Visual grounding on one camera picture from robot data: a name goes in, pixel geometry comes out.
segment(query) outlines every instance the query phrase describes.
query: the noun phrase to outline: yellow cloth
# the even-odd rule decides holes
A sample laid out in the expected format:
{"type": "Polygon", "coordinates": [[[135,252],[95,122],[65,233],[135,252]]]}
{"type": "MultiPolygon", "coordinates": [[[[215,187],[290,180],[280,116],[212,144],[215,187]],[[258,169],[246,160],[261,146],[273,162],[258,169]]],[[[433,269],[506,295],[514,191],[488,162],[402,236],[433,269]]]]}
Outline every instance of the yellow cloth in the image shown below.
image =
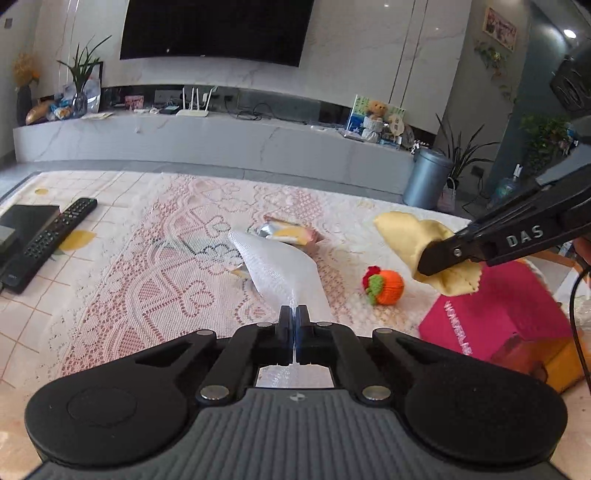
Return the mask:
{"type": "Polygon", "coordinates": [[[428,244],[445,240],[453,232],[436,220],[417,220],[414,215],[388,212],[378,215],[374,225],[389,247],[406,263],[413,278],[427,283],[447,297],[478,291],[482,267],[466,260],[430,277],[417,272],[418,262],[428,244]]]}

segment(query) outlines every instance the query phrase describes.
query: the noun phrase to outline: tv remote control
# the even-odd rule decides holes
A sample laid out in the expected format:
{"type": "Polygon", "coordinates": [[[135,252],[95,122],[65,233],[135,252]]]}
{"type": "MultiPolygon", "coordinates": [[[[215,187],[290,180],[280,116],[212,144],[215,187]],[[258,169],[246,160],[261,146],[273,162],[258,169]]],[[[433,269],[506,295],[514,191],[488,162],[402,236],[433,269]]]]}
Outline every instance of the tv remote control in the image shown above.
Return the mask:
{"type": "Polygon", "coordinates": [[[4,288],[22,293],[56,248],[97,204],[96,199],[79,198],[59,214],[21,253],[8,261],[0,277],[4,288]]]}

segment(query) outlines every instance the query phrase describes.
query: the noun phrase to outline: framed picture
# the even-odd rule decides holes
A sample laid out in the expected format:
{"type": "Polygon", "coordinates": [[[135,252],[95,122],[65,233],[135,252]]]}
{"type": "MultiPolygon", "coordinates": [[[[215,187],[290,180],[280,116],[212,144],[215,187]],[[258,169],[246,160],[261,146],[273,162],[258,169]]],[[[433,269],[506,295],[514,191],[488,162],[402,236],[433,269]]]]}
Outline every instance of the framed picture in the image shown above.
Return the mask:
{"type": "Polygon", "coordinates": [[[515,41],[517,40],[517,27],[511,22],[505,20],[491,7],[486,9],[482,30],[505,48],[508,48],[511,51],[515,49],[515,41]]]}

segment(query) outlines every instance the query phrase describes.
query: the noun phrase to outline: television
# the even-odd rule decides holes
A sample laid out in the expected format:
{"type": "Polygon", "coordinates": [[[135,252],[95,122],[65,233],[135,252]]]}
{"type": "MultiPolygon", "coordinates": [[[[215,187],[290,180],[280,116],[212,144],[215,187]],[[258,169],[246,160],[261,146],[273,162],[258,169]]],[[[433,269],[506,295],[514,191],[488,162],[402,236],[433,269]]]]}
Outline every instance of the television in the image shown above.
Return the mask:
{"type": "Polygon", "coordinates": [[[121,60],[232,57],[297,67],[314,0],[129,0],[121,60]]]}

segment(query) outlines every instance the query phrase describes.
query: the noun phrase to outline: vase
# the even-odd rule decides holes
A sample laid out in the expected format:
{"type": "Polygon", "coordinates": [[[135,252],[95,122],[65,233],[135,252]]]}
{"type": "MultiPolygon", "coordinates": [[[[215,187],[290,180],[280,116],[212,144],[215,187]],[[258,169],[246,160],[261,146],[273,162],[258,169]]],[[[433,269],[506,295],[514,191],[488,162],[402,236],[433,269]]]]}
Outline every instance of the vase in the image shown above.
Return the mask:
{"type": "Polygon", "coordinates": [[[72,118],[80,118],[86,115],[88,110],[88,97],[84,92],[76,92],[72,97],[72,118]]]}
{"type": "Polygon", "coordinates": [[[31,88],[28,85],[23,85],[18,89],[17,95],[17,124],[19,127],[24,127],[27,124],[27,113],[33,108],[33,100],[31,99],[31,88]]]}

